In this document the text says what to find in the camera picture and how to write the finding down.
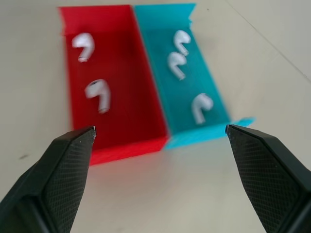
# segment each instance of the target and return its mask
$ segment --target textured grip surface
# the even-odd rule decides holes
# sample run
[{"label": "textured grip surface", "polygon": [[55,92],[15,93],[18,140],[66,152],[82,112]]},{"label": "textured grip surface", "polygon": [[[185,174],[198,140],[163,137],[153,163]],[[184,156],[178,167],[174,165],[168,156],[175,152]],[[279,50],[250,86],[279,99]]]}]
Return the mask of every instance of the textured grip surface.
[{"label": "textured grip surface", "polygon": [[298,184],[259,139],[232,128],[228,137],[243,187],[261,223],[266,232],[278,232],[300,196]]},{"label": "textured grip surface", "polygon": [[76,216],[86,184],[93,134],[89,131],[72,141],[43,191],[43,201],[59,233],[69,233]]}]

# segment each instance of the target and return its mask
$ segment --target red plastic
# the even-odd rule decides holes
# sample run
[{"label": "red plastic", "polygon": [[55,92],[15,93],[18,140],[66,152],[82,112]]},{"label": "red plastic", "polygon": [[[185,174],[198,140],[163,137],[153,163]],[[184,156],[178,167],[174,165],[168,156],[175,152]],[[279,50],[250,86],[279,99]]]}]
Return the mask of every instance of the red plastic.
[{"label": "red plastic", "polygon": [[[130,5],[61,7],[65,28],[71,117],[74,129],[95,125],[91,165],[159,151],[168,131],[138,25]],[[78,62],[82,49],[71,46],[90,33],[95,50]],[[98,113],[99,98],[87,99],[85,87],[107,81],[110,110]]]}]

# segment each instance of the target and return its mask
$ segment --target earbud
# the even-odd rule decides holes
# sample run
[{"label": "earbud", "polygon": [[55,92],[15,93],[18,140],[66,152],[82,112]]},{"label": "earbud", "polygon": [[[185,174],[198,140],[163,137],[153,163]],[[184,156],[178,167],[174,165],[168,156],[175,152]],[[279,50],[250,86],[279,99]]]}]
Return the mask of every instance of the earbud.
[{"label": "earbud", "polygon": [[197,125],[205,123],[205,118],[203,116],[202,111],[211,110],[213,105],[214,105],[213,100],[204,93],[194,98],[194,100],[192,101],[191,108],[195,119],[195,123]]},{"label": "earbud", "polygon": [[107,82],[103,79],[98,79],[91,82],[85,89],[88,99],[99,96],[99,113],[108,112],[110,107],[110,90]]},{"label": "earbud", "polygon": [[82,53],[79,55],[79,62],[88,61],[95,48],[94,40],[90,33],[81,33],[74,37],[72,46],[74,48],[84,47]]},{"label": "earbud", "polygon": [[184,55],[187,56],[189,54],[188,50],[183,46],[183,43],[190,43],[191,37],[188,33],[182,30],[178,30],[174,35],[174,44],[175,47]]},{"label": "earbud", "polygon": [[186,57],[178,52],[171,52],[168,57],[169,68],[179,80],[183,80],[186,75],[178,68],[178,66],[185,65],[186,63]]}]

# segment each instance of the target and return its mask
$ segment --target white earbud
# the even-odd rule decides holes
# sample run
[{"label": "white earbud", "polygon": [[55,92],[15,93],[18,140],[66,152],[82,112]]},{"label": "white earbud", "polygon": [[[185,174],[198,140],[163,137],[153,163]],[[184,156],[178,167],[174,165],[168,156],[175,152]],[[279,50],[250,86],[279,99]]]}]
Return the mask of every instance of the white earbud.
[{"label": "white earbud", "polygon": [[99,96],[99,113],[108,112],[110,107],[110,90],[107,82],[103,79],[98,79],[91,82],[85,89],[88,99]]},{"label": "white earbud", "polygon": [[178,66],[185,65],[186,63],[186,57],[178,52],[171,52],[168,57],[169,68],[179,80],[183,80],[186,75],[178,68]]},{"label": "white earbud", "polygon": [[183,43],[190,43],[191,37],[188,33],[182,30],[178,30],[174,35],[174,44],[175,47],[184,55],[187,56],[189,54],[188,50],[183,46]]},{"label": "white earbud", "polygon": [[84,47],[82,53],[79,55],[79,62],[86,62],[92,55],[95,44],[90,33],[81,33],[72,39],[72,46],[74,48]]},{"label": "white earbud", "polygon": [[205,123],[205,118],[203,116],[202,111],[211,110],[213,105],[214,105],[213,100],[204,93],[194,98],[194,100],[192,101],[191,108],[196,124],[201,125]]}]

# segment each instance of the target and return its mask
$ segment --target blue box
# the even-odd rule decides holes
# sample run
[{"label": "blue box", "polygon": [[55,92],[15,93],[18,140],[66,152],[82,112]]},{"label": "blue box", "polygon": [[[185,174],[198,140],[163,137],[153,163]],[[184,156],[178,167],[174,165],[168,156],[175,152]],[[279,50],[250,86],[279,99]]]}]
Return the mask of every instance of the blue box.
[{"label": "blue box", "polygon": [[[219,138],[225,136],[227,124],[248,126],[254,121],[254,118],[245,118],[231,122],[190,29],[189,17],[194,8],[194,3],[134,6],[172,136],[166,149]],[[171,52],[178,52],[173,43],[173,36],[178,30],[187,32],[191,37],[191,42],[184,44],[189,55],[186,57],[187,64],[179,66],[186,75],[181,81],[171,72],[167,62]],[[201,93],[211,97],[214,106],[203,113],[206,122],[197,125],[191,103]]]}]

